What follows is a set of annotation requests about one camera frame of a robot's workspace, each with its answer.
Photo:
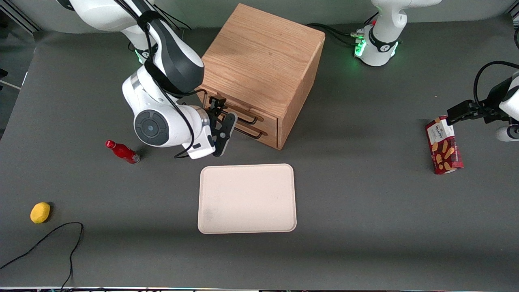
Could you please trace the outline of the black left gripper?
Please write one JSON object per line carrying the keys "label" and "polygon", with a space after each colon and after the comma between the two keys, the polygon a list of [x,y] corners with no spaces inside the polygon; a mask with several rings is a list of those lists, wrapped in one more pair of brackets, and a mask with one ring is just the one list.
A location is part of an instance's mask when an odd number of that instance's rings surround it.
{"label": "black left gripper", "polygon": [[485,123],[495,121],[510,122],[510,116],[500,109],[499,105],[508,93],[512,82],[512,77],[507,78],[498,85],[495,85],[485,99],[485,108],[490,111],[490,115],[480,109],[475,101],[462,101],[447,110],[447,124],[454,125],[464,120],[475,120],[482,118]]}

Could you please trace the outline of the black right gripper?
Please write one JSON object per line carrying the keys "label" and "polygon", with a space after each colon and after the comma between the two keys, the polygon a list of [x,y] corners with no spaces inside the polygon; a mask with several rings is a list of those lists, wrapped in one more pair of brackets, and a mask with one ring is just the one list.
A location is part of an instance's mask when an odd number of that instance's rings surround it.
{"label": "black right gripper", "polygon": [[230,112],[222,121],[219,121],[220,127],[217,129],[219,116],[225,109],[226,101],[227,99],[223,97],[210,97],[209,109],[205,109],[209,117],[210,135],[215,146],[215,157],[220,157],[224,154],[238,120],[236,113]]}

